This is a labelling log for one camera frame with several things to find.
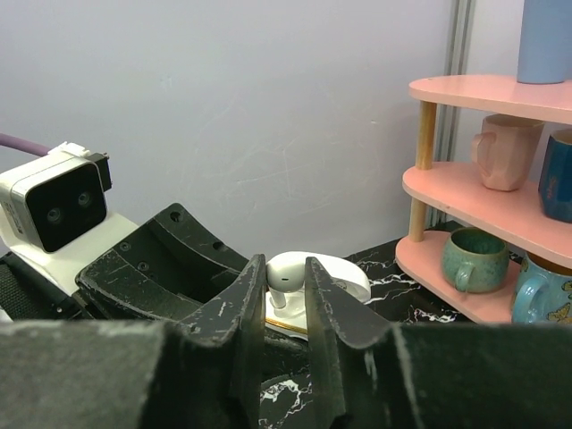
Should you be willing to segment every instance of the black camera face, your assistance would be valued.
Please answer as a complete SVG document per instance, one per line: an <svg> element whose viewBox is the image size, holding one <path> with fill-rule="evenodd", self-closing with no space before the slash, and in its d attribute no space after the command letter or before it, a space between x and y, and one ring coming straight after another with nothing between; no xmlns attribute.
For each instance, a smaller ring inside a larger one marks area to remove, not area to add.
<svg viewBox="0 0 572 429"><path fill-rule="evenodd" d="M46 252L59 250L107 216L99 170L94 164L84 164L31 189L26 205Z"/></svg>

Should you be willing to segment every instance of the shelf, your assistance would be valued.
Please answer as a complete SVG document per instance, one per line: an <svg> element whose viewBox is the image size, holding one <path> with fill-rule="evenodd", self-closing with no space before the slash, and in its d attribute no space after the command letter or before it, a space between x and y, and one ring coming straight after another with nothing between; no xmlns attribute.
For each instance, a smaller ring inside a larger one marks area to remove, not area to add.
<svg viewBox="0 0 572 429"><path fill-rule="evenodd" d="M426 231L419 243L401 239L395 257L401 270L443 301L479 324L510 323L510 304L520 265L510 261L509 273L501 289L491 293L462 293L445 281L441 254L448 232Z"/></svg>
<svg viewBox="0 0 572 429"><path fill-rule="evenodd" d="M408 169L403 189L413 198L456 216L524 250L572 268L572 224L544 216L538 185L512 192L487 189L474 165L434 163Z"/></svg>
<svg viewBox="0 0 572 429"><path fill-rule="evenodd" d="M511 76L440 76L411 82L409 94L441 105L572 124L572 80L530 85Z"/></svg>

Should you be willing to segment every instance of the metal frame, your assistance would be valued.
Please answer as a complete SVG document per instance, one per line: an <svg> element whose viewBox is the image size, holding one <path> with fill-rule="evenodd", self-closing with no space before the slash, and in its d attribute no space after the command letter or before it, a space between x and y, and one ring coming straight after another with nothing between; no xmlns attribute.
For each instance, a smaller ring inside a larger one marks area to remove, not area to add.
<svg viewBox="0 0 572 429"><path fill-rule="evenodd" d="M467 69L468 43L475 15L475 0L453 0L451 7L449 46L444 75L464 74ZM458 107L440 105L435 161L451 161L455 155L455 140L458 127ZM429 225L446 221L444 212L431 207Z"/></svg>

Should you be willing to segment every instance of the pink mug handle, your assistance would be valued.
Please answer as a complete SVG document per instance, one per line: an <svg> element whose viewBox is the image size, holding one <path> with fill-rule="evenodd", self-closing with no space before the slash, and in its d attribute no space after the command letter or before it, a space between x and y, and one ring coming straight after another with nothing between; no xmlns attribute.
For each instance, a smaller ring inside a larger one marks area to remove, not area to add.
<svg viewBox="0 0 572 429"><path fill-rule="evenodd" d="M471 142L471 159L486 176L491 175L491 172L486 166L486 160L489 157L489 150L495 140L496 135L494 132L482 132L474 136Z"/></svg>

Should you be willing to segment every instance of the marble countertop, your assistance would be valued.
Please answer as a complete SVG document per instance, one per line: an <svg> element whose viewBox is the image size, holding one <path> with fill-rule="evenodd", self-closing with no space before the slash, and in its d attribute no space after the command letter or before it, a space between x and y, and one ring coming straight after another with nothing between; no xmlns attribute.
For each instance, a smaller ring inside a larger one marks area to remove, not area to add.
<svg viewBox="0 0 572 429"><path fill-rule="evenodd" d="M366 305L392 322L470 322L400 270L395 262L397 243L398 240L391 241L348 257L366 272L371 283L372 298ZM314 426L312 383L308 371L268 380L263 384L260 401L261 428Z"/></svg>

